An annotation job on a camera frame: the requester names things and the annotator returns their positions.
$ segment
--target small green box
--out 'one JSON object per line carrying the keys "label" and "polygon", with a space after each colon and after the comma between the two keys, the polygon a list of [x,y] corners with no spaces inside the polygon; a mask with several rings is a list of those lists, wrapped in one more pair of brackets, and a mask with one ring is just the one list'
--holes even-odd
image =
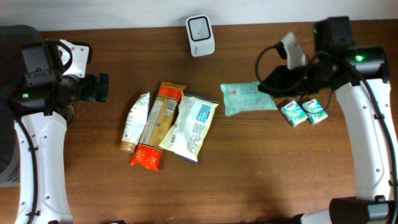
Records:
{"label": "small green box", "polygon": [[308,118],[307,114],[300,107],[300,105],[296,103],[296,101],[291,101],[280,110],[293,127],[296,127],[298,124],[304,122]]}
{"label": "small green box", "polygon": [[328,117],[328,114],[326,114],[326,111],[323,110],[321,104],[316,99],[305,102],[302,106],[306,110],[306,114],[312,124],[317,124]]}

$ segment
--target orange snack package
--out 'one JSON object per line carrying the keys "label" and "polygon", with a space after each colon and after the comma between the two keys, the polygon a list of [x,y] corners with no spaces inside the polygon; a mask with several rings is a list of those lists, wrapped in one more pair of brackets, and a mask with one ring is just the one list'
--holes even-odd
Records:
{"label": "orange snack package", "polygon": [[139,163],[146,169],[159,171],[157,166],[163,154],[159,144],[172,125],[185,87],[162,82],[130,165]]}

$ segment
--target snack package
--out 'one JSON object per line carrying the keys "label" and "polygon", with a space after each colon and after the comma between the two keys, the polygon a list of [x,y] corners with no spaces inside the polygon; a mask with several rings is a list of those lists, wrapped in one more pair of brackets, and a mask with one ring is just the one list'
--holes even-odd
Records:
{"label": "snack package", "polygon": [[232,116],[243,111],[277,110],[267,93],[258,91],[259,82],[221,84],[224,93],[225,115]]}
{"label": "snack package", "polygon": [[305,113],[312,124],[317,124],[328,117],[328,114],[316,99],[303,103],[302,107],[306,110]]}
{"label": "snack package", "polygon": [[159,143],[172,125],[184,89],[185,85],[162,82],[130,165],[140,163],[146,169],[159,171],[163,151]]}
{"label": "snack package", "polygon": [[198,153],[217,106],[217,101],[183,95],[178,106],[177,120],[159,146],[198,164]]}
{"label": "snack package", "polygon": [[308,118],[307,114],[296,101],[291,101],[280,110],[293,127],[296,127]]}
{"label": "snack package", "polygon": [[148,118],[150,93],[142,94],[130,109],[124,127],[120,150],[134,153]]}

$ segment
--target white wall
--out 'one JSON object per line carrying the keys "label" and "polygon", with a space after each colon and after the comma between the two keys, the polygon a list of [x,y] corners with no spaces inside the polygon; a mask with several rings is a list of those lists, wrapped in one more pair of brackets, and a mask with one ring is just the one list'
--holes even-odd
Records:
{"label": "white wall", "polygon": [[398,0],[0,0],[0,25],[38,30],[184,26],[195,14],[213,25],[397,19]]}

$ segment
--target mint green package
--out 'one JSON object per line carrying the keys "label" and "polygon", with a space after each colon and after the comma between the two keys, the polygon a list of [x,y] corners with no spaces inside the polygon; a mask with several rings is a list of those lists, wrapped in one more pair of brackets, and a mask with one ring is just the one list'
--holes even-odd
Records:
{"label": "mint green package", "polygon": [[277,110],[271,97],[257,90],[258,85],[259,82],[221,84],[225,115],[232,116],[243,111]]}
{"label": "mint green package", "polygon": [[304,122],[308,118],[307,114],[300,107],[300,105],[296,103],[296,101],[291,101],[280,110],[293,127],[296,127],[298,124]]}
{"label": "mint green package", "polygon": [[328,114],[326,114],[326,111],[323,110],[321,104],[316,99],[305,102],[302,106],[306,110],[306,114],[312,124],[317,124],[328,117]]}

